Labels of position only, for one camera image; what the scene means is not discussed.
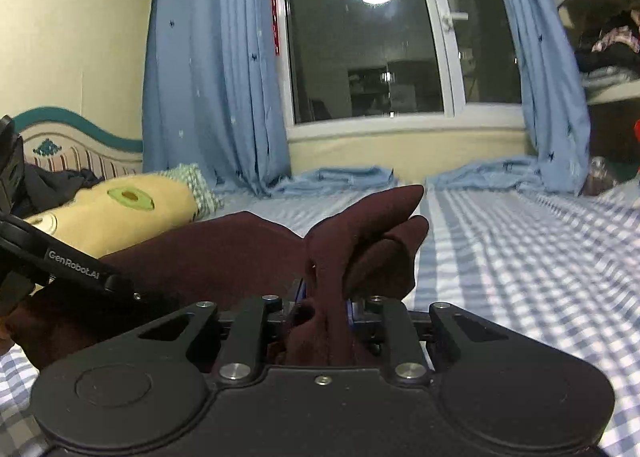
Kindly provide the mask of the blue checkered bed sheet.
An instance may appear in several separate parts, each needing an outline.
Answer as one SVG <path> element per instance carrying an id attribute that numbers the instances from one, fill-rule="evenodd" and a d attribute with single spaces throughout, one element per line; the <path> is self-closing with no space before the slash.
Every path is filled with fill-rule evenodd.
<path id="1" fill-rule="evenodd" d="M 432 229 L 410 307 L 450 301 L 588 359 L 616 396 L 604 450 L 637 455 L 638 202 L 431 190 L 420 209 Z"/>

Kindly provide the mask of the left blue star curtain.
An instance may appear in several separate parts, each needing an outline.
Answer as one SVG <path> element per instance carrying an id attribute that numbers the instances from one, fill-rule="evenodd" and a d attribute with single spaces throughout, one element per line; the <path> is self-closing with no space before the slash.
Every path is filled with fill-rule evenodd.
<path id="1" fill-rule="evenodd" d="M 291 172 L 271 0 L 152 0 L 143 169 L 197 164 L 210 188 L 258 197 L 394 185 L 379 166 Z"/>

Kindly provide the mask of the right blue star curtain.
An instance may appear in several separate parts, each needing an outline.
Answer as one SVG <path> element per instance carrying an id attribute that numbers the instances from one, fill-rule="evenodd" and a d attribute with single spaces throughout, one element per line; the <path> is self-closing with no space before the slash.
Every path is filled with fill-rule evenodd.
<path id="1" fill-rule="evenodd" d="M 553 0 L 503 0 L 521 77 L 525 128 L 536 156 L 475 162 L 438 174 L 437 189 L 577 195 L 589 169 L 590 118 L 574 50 Z"/>

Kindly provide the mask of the white framed window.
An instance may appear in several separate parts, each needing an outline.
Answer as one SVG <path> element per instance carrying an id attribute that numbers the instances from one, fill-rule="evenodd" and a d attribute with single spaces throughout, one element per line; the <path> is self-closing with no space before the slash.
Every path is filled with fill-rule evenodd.
<path id="1" fill-rule="evenodd" d="M 503 0 L 272 0 L 286 134 L 523 128 Z"/>

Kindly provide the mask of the dark folded clothes on shelf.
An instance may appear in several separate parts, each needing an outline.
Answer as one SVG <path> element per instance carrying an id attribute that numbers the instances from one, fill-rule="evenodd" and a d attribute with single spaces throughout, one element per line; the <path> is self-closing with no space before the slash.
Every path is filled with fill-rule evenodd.
<path id="1" fill-rule="evenodd" d="M 639 9 L 611 17 L 592 43 L 580 43 L 575 57 L 580 72 L 620 67 L 639 73 Z"/>

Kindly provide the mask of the dark navy clothes pile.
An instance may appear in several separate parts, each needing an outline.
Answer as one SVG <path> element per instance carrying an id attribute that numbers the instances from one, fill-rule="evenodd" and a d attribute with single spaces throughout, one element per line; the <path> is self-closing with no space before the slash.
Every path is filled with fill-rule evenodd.
<path id="1" fill-rule="evenodd" d="M 26 218 L 63 206 L 72 201 L 81 189 L 104 181 L 91 170 L 50 172 L 34 164 L 26 164 L 23 180 L 14 195 L 11 213 Z"/>

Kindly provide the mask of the maroon printed sweater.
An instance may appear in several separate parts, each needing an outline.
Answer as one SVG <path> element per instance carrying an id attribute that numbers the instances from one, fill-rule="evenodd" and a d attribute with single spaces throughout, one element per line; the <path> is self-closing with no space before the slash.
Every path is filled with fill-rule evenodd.
<path id="1" fill-rule="evenodd" d="M 414 288 L 414 258 L 428 232 L 416 213 L 423 194 L 420 185 L 375 192 L 305 236 L 250 212 L 192 223 L 107 255 L 140 292 L 136 307 L 58 281 L 18 304 L 1 333 L 44 368 L 195 302 L 228 311 L 254 295 L 292 298 L 303 281 L 305 295 L 270 356 L 284 365 L 369 366 L 374 357 L 352 333 L 346 304 L 404 299 Z"/>

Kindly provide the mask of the green checkered pillow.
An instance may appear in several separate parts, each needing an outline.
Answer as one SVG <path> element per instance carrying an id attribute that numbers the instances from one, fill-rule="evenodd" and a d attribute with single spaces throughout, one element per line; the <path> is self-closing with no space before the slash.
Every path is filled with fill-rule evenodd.
<path id="1" fill-rule="evenodd" d="M 224 206 L 224 202 L 209 188 L 196 163 L 179 164 L 175 168 L 158 172 L 158 175 L 188 186 L 196 204 L 195 221 L 214 214 Z"/>

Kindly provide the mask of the blue star curtain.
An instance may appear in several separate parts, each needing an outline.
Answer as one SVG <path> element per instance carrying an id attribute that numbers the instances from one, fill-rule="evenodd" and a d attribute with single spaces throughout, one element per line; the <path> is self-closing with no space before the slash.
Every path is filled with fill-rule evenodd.
<path id="1" fill-rule="evenodd" d="M 197 164 L 210 188 L 258 197 L 394 185 L 379 166 L 291 172 L 271 0 L 152 0 L 143 169 Z"/>
<path id="2" fill-rule="evenodd" d="M 536 156 L 475 162 L 438 174 L 437 189 L 577 195 L 589 169 L 590 118 L 574 50 L 553 0 L 503 0 L 521 77 L 525 128 Z"/>

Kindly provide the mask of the teal white headboard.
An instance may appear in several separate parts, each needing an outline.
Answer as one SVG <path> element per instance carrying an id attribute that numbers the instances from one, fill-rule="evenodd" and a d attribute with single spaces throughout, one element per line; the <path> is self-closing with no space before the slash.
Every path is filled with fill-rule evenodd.
<path id="1" fill-rule="evenodd" d="M 13 118 L 23 137 L 29 164 L 60 172 L 90 170 L 111 178 L 142 173 L 142 142 L 99 128 L 78 113 L 58 107 L 38 107 Z"/>

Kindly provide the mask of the yellow avocado print quilt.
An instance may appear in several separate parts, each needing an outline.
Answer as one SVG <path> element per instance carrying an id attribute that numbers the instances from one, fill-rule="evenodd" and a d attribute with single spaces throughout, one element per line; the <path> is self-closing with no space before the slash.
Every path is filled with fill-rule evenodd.
<path id="1" fill-rule="evenodd" d="M 86 255 L 104 255 L 186 225 L 198 211 L 186 183 L 160 174 L 112 178 L 26 222 Z"/>

